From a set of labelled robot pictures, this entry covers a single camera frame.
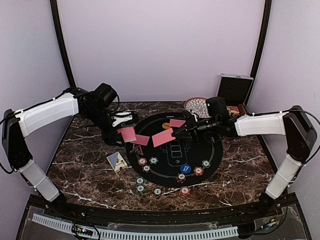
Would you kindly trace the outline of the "red-backed playing card deck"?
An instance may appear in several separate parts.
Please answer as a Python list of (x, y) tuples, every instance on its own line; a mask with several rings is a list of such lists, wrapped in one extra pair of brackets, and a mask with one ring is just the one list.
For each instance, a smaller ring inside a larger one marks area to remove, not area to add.
[(125, 143), (134, 142), (137, 140), (134, 127), (124, 127), (117, 130), (121, 134)]

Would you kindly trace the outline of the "red poker chip stack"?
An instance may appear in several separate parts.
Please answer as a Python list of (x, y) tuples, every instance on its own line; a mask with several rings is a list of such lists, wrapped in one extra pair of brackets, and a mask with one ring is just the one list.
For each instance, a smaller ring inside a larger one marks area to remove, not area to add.
[(180, 190), (179, 190), (179, 196), (180, 196), (181, 198), (186, 198), (186, 197), (188, 197), (188, 196), (190, 195), (190, 193), (191, 193), (191, 190), (190, 190), (190, 188), (189, 188), (188, 186), (183, 186), (183, 187), (181, 187)]

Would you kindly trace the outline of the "single red-backed playing card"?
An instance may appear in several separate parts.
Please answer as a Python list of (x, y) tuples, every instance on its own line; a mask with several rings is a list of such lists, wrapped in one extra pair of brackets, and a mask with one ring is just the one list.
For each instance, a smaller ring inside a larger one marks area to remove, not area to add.
[(136, 134), (135, 135), (135, 140), (131, 141), (130, 143), (137, 144), (137, 145), (142, 145), (142, 146), (147, 146), (148, 142), (149, 142), (149, 139), (150, 139), (149, 136)]

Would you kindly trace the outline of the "green poker chip stack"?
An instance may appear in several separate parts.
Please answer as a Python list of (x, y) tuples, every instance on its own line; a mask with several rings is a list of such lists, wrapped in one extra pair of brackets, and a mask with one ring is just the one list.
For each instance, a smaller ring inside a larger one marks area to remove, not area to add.
[(136, 193), (138, 195), (143, 195), (146, 192), (146, 187), (142, 184), (136, 186)]

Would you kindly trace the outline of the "orange big blind button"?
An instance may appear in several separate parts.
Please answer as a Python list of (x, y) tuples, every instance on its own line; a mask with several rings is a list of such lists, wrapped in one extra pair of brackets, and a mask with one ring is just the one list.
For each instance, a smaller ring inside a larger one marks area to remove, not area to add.
[(162, 124), (162, 127), (166, 130), (166, 129), (169, 129), (171, 126), (169, 122), (165, 122)]

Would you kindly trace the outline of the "red triangular all-in marker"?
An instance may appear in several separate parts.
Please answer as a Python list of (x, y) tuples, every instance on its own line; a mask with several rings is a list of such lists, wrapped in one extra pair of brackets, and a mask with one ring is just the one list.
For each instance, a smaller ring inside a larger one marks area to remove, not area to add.
[(132, 149), (129, 153), (130, 153), (130, 154), (135, 154), (135, 155), (141, 155), (141, 156), (144, 155), (141, 145), (137, 145), (137, 146), (136, 146), (134, 149)]

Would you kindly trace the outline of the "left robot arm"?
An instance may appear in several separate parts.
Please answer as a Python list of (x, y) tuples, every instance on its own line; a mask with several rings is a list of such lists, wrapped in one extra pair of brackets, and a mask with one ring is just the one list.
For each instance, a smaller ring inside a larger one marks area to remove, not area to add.
[(90, 120), (102, 133), (102, 140), (109, 146), (124, 146), (125, 140), (118, 130), (122, 124), (138, 122), (139, 116), (133, 111), (120, 112), (109, 109), (119, 95), (108, 84), (100, 84), (94, 91), (79, 87), (69, 87), (60, 95), (31, 107), (13, 111), (8, 109), (3, 115), (2, 146), (12, 174), (19, 172), (40, 195), (51, 203), (51, 210), (60, 218), (71, 213), (64, 195), (35, 163), (25, 138), (33, 132), (61, 119), (80, 115)]

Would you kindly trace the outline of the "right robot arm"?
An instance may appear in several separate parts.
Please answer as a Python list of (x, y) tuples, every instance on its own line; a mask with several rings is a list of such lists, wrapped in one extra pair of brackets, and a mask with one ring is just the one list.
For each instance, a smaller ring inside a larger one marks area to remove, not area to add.
[(317, 141), (317, 132), (309, 119), (312, 114), (303, 110), (301, 106), (294, 105), (283, 111), (247, 113), (232, 117), (222, 97), (207, 99), (206, 107), (208, 118), (190, 119), (175, 129), (172, 136), (188, 141), (198, 141), (200, 136), (212, 133), (228, 137), (251, 135), (286, 137), (285, 158), (261, 195), (262, 201), (255, 205), (255, 213), (260, 217), (266, 217), (275, 208), (274, 200), (294, 182), (302, 167), (316, 155), (312, 152)]

